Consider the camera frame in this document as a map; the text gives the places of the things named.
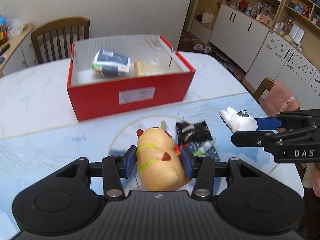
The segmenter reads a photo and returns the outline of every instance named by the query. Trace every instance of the chair backrest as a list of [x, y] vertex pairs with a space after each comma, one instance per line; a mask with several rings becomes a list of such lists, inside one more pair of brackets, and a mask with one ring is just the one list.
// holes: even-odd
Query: chair backrest
[[56, 36], [56, 40], [57, 40], [56, 44], [57, 44], [57, 48], [58, 48], [59, 59], [63, 59], [62, 52], [61, 52], [61, 44], [60, 44], [60, 34], [59, 34], [59, 30], [62, 29], [65, 58], [68, 58], [69, 54], [68, 54], [66, 29], [69, 29], [68, 32], [69, 32], [69, 36], [70, 36], [70, 45], [72, 46], [72, 43], [73, 43], [72, 28], [76, 28], [76, 39], [77, 39], [77, 41], [79, 41], [80, 40], [79, 27], [83, 27], [83, 30], [84, 30], [83, 37], [84, 37], [84, 39], [88, 39], [89, 38], [90, 21], [89, 21], [89, 19], [83, 18], [83, 17], [62, 18], [62, 19], [58, 19], [58, 20], [49, 22], [47, 24], [44, 24], [41, 27], [35, 29], [31, 33], [31, 40], [33, 43], [33, 47], [34, 47], [34, 50], [36, 53], [38, 63], [39, 64], [43, 63], [43, 58], [41, 56], [41, 51], [40, 51], [40, 46], [39, 46], [39, 41], [38, 41], [39, 36], [42, 36], [46, 60], [47, 60], [47, 62], [50, 62], [48, 45], [47, 45], [47, 40], [45, 37], [47, 34], [49, 34], [52, 59], [55, 61], [56, 54], [55, 54], [55, 49], [54, 49], [53, 37]]
[[263, 92], [264, 92], [265, 90], [270, 91], [274, 84], [275, 84], [275, 82], [274, 82], [272, 79], [270, 79], [270, 78], [265, 78], [265, 79], [261, 82], [261, 84], [260, 84], [260, 86], [258, 87], [258, 89], [257, 89], [257, 90], [255, 91], [255, 93], [253, 94], [253, 98], [254, 98], [257, 102], [259, 102], [259, 98], [262, 96]]

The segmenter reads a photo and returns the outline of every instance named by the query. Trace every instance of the black snack bag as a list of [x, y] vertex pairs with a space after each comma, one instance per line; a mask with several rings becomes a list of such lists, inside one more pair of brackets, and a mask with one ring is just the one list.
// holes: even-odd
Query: black snack bag
[[177, 122], [178, 145], [190, 142], [211, 141], [212, 136], [205, 120], [200, 123]]

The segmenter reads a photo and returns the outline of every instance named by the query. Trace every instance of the cabinet handle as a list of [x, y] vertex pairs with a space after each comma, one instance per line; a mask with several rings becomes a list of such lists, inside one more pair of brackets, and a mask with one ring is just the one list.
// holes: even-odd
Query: cabinet handle
[[284, 58], [286, 58], [286, 57], [287, 57], [287, 55], [288, 55], [289, 51], [290, 51], [290, 49], [288, 49], [287, 54], [285, 54]]
[[289, 58], [289, 61], [291, 60], [292, 56], [293, 56], [294, 52], [292, 53], [291, 57]]

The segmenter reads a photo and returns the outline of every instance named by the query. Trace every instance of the red box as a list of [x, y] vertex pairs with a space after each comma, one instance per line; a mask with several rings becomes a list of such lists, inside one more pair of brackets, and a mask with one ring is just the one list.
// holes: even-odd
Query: red box
[[[105, 49], [132, 60], [164, 66], [169, 74], [105, 78], [91, 69]], [[182, 101], [195, 69], [159, 35], [112, 36], [72, 45], [67, 91], [78, 121]]]

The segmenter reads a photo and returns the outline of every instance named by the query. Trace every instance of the blue gripper pad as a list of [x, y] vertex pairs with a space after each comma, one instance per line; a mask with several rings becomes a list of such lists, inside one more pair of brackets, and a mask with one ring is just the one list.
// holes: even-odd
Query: blue gripper pad
[[256, 118], [258, 123], [257, 131], [276, 130], [281, 126], [281, 121], [274, 117]]
[[124, 157], [125, 157], [124, 174], [126, 178], [130, 178], [132, 171], [136, 165], [136, 162], [137, 162], [136, 151], [137, 151], [137, 148], [134, 145], [132, 145], [124, 154]]
[[183, 148], [180, 149], [180, 158], [185, 175], [187, 178], [192, 179], [191, 159]]

